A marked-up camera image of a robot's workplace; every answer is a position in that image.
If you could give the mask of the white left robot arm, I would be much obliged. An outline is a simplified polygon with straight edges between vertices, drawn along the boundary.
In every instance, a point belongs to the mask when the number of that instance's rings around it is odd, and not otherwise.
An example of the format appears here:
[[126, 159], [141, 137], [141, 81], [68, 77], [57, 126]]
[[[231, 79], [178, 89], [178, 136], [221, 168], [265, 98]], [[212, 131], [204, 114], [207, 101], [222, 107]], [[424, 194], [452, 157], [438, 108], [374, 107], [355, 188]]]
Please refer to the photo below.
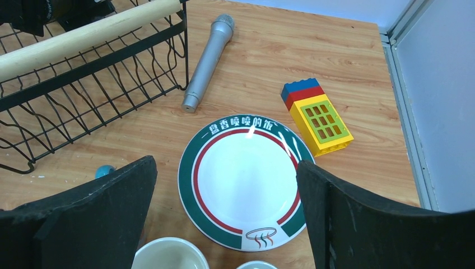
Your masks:
[[44, 36], [44, 26], [51, 22], [71, 31], [114, 12], [111, 1], [1, 0], [1, 24], [36, 36]]

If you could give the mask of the light blue mug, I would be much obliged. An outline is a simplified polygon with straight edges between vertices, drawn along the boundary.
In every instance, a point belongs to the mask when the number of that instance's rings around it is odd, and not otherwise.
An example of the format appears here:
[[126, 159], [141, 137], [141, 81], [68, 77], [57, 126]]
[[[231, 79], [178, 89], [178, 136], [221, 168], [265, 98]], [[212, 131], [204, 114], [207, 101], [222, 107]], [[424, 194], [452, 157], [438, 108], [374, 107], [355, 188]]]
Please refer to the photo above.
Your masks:
[[99, 168], [96, 169], [95, 172], [95, 179], [99, 179], [103, 176], [106, 176], [112, 172], [114, 172], [116, 168], [112, 165], [102, 165]]

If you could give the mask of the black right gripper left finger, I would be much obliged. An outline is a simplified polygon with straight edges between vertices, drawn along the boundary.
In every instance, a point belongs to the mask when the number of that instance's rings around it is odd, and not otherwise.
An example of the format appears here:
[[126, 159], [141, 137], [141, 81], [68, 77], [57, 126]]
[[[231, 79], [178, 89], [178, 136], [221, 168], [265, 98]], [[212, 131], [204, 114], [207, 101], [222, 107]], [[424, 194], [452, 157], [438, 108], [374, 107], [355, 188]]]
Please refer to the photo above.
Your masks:
[[157, 179], [152, 156], [1, 212], [2, 268], [131, 268]]

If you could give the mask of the white plate dark striped rim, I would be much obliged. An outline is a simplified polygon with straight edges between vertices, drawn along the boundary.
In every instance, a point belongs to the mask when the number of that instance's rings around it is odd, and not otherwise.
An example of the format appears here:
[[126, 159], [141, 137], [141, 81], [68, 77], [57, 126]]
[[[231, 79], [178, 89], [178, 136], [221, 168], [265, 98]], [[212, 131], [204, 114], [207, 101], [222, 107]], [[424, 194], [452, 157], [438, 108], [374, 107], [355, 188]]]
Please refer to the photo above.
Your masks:
[[297, 188], [300, 161], [313, 160], [303, 140], [262, 115], [220, 118], [197, 132], [179, 164], [178, 188], [192, 223], [226, 248], [280, 247], [306, 226]]

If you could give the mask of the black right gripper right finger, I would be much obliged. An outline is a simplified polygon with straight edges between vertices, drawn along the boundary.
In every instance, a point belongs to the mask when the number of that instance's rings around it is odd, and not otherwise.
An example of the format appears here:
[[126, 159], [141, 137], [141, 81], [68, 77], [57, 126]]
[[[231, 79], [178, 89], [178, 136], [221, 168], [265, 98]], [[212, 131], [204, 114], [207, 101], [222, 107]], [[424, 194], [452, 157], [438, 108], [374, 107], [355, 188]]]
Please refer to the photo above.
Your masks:
[[473, 268], [474, 211], [403, 204], [299, 162], [297, 187], [316, 268]]

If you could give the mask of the small mauve cup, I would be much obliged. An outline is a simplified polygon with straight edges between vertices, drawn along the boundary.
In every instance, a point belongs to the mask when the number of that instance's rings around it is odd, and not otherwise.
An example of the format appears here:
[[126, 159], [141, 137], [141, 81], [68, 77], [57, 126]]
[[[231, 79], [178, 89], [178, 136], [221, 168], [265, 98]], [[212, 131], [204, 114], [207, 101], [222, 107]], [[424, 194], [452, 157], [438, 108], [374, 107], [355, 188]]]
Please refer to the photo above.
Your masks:
[[236, 269], [277, 269], [277, 267], [266, 261], [249, 261], [241, 264]]

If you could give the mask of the pink cup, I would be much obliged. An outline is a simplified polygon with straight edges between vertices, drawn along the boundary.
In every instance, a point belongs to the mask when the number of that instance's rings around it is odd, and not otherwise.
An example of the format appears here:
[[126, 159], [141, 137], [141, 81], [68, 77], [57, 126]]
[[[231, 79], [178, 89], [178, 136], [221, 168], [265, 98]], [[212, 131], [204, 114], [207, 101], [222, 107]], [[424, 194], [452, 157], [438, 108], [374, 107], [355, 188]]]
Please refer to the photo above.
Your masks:
[[209, 268], [209, 264], [204, 254], [191, 242], [164, 237], [136, 251], [131, 268]]

